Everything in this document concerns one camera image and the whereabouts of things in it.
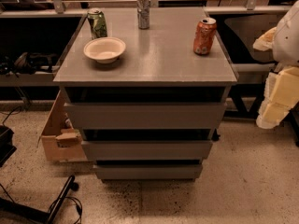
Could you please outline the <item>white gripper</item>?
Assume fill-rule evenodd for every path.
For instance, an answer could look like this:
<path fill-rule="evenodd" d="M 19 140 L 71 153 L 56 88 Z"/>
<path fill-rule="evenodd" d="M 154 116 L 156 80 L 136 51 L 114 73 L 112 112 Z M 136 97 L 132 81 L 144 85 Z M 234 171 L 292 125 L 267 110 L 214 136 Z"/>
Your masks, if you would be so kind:
<path fill-rule="evenodd" d="M 260 51 L 271 49 L 276 29 L 273 27 L 257 38 L 253 48 Z M 263 95 L 256 124 L 262 129 L 273 129 L 299 102 L 299 68 L 289 66 L 278 74 L 270 73 Z"/>

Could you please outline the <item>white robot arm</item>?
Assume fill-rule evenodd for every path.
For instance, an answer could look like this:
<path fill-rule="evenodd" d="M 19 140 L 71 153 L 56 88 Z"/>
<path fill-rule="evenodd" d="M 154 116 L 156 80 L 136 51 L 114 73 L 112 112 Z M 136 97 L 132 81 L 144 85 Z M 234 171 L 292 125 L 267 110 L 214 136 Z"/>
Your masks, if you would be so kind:
<path fill-rule="evenodd" d="M 258 127 L 272 129 L 299 102 L 299 1 L 276 27 L 256 39 L 253 47 L 261 51 L 271 49 L 278 63 L 265 81 L 264 99 L 256 119 Z"/>

